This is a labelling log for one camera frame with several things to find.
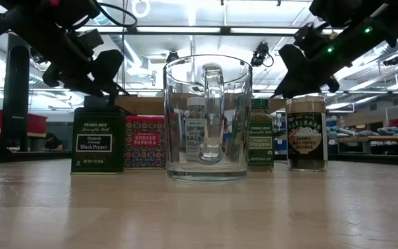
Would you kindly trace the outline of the furikake seasoning jar tan lid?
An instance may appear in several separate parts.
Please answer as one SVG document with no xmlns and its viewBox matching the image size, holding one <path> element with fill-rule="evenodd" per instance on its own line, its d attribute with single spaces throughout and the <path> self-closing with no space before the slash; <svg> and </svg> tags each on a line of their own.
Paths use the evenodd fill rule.
<svg viewBox="0 0 398 249">
<path fill-rule="evenodd" d="M 320 96 L 285 103 L 287 164 L 291 171 L 324 172 L 328 167 L 326 105 Z"/>
</svg>

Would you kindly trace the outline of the clear glass mug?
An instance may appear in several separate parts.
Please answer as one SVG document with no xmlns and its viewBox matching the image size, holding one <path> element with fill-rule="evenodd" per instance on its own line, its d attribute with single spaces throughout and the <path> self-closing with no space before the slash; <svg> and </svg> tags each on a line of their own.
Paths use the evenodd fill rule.
<svg viewBox="0 0 398 249">
<path fill-rule="evenodd" d="M 246 178 L 252 66 L 228 55 L 190 55 L 164 66 L 163 85 L 168 176 L 177 181 L 211 183 Z M 197 161 L 187 161 L 187 108 L 174 107 L 174 93 L 205 99 L 205 132 Z M 235 109 L 225 110 L 226 93 L 238 94 Z"/>
</svg>

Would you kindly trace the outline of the black pepper dark green tin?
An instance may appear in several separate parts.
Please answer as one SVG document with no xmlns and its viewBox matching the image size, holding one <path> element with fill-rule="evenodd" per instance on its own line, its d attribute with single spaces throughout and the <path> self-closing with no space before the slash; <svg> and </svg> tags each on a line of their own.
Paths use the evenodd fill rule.
<svg viewBox="0 0 398 249">
<path fill-rule="evenodd" d="M 124 171 L 126 112 L 120 107 L 78 108 L 74 113 L 72 174 Z"/>
</svg>

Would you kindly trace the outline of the black aluminium table frame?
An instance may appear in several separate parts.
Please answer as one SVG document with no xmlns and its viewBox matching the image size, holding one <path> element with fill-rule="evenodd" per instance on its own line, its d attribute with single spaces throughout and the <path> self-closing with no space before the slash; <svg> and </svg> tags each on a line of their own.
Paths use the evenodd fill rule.
<svg viewBox="0 0 398 249">
<path fill-rule="evenodd" d="M 0 154 L 0 163 L 13 163 L 36 160 L 58 160 L 71 158 L 69 151 L 61 152 L 15 152 Z M 330 154 L 329 160 L 354 163 L 373 163 L 383 165 L 398 165 L 398 156 L 395 155 L 366 155 L 366 154 Z"/>
</svg>

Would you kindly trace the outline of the wooden workbench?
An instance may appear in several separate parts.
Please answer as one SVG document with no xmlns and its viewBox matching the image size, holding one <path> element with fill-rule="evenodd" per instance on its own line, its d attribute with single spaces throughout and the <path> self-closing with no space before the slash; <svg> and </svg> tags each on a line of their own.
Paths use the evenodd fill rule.
<svg viewBox="0 0 398 249">
<path fill-rule="evenodd" d="M 360 142 L 362 144 L 362 150 L 365 154 L 371 154 L 371 142 L 398 142 L 398 136 L 350 136 L 337 138 L 336 142 L 349 143 L 349 142 Z"/>
</svg>

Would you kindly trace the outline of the person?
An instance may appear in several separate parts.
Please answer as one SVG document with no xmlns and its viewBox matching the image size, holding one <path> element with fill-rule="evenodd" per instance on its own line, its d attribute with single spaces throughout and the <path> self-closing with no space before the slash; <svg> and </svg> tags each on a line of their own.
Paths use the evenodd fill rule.
<svg viewBox="0 0 398 249">
<path fill-rule="evenodd" d="M 45 151 L 62 151 L 64 149 L 62 141 L 53 133 L 46 134 L 46 142 L 44 144 Z"/>
</svg>

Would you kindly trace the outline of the bagel seasoning jar white lid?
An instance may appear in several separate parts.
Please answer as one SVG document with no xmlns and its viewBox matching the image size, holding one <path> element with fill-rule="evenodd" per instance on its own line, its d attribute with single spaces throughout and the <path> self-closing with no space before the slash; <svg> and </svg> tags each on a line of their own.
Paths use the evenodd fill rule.
<svg viewBox="0 0 398 249">
<path fill-rule="evenodd" d="M 186 158 L 197 161 L 199 148 L 205 132 L 205 99 L 193 97 L 187 100 L 187 112 L 184 119 Z"/>
</svg>

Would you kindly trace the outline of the oregano jar green lid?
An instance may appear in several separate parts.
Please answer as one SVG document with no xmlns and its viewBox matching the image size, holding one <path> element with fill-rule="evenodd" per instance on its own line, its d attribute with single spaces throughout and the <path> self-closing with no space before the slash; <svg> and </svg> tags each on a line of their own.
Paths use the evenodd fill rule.
<svg viewBox="0 0 398 249">
<path fill-rule="evenodd" d="M 269 100 L 255 98 L 249 113 L 248 168 L 257 172 L 274 169 L 274 128 Z"/>
</svg>

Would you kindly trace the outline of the smoked paprika red tin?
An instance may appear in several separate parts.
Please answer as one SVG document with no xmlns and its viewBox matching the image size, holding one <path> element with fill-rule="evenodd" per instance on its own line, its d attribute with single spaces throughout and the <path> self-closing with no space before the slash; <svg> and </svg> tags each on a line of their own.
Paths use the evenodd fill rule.
<svg viewBox="0 0 398 249">
<path fill-rule="evenodd" d="M 165 168 L 166 128 L 162 117 L 127 116 L 125 168 Z"/>
</svg>

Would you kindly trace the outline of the black monitor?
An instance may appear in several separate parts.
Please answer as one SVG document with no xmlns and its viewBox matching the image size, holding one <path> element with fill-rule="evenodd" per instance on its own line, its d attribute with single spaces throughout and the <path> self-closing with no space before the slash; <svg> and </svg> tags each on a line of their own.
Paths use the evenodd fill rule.
<svg viewBox="0 0 398 249">
<path fill-rule="evenodd" d="M 84 97 L 85 108 L 107 108 L 111 106 L 113 106 L 113 103 L 108 95 L 103 97 L 87 95 Z"/>
</svg>

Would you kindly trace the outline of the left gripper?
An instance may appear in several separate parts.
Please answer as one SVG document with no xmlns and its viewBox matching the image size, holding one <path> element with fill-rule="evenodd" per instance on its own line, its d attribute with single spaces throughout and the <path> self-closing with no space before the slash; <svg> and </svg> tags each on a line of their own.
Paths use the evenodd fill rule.
<svg viewBox="0 0 398 249">
<path fill-rule="evenodd" d="M 94 91 L 95 84 L 101 91 L 116 98 L 119 92 L 126 91 L 114 82 L 124 56 L 119 50 L 102 51 L 93 61 L 93 50 L 81 49 L 75 37 L 44 37 L 41 41 L 41 54 L 50 62 L 44 72 L 43 81 L 50 87 L 62 82 L 66 88 L 75 91 Z M 89 78 L 93 63 L 94 83 Z"/>
</svg>

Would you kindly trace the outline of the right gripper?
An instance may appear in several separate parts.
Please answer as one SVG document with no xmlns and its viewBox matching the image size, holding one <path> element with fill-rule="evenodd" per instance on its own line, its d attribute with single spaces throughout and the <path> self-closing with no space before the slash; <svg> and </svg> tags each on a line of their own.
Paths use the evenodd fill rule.
<svg viewBox="0 0 398 249">
<path fill-rule="evenodd" d="M 276 87 L 274 96 L 290 99 L 298 95 L 320 93 L 328 86 L 329 92 L 340 88 L 334 74 L 353 61 L 351 46 L 347 44 L 311 44 L 304 53 L 293 44 L 286 44 L 279 50 L 287 72 Z"/>
</svg>

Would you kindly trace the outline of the LED light bar beam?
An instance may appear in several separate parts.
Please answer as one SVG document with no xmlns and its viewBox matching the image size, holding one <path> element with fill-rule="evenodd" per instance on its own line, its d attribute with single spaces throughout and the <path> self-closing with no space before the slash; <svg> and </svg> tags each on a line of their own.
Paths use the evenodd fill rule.
<svg viewBox="0 0 398 249">
<path fill-rule="evenodd" d="M 293 37 L 297 27 L 248 27 L 248 26 L 83 26 L 78 31 L 98 29 L 102 35 L 211 35 L 211 36 L 256 36 Z"/>
</svg>

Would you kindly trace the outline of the wooden shelf black metal frame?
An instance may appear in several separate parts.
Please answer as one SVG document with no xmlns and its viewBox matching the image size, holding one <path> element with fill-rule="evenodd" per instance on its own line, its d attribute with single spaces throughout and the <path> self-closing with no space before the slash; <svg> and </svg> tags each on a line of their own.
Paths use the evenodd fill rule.
<svg viewBox="0 0 398 249">
<path fill-rule="evenodd" d="M 225 94 L 225 110 L 232 110 L 236 107 L 236 97 L 238 94 Z M 198 97 L 190 93 L 174 93 L 173 105 L 177 109 L 187 108 L 187 99 Z M 269 98 L 269 111 L 275 112 L 285 107 L 284 99 Z M 164 97 L 138 97 L 136 95 L 120 95 L 115 99 L 115 105 L 134 115 L 161 116 L 164 115 Z"/>
</svg>

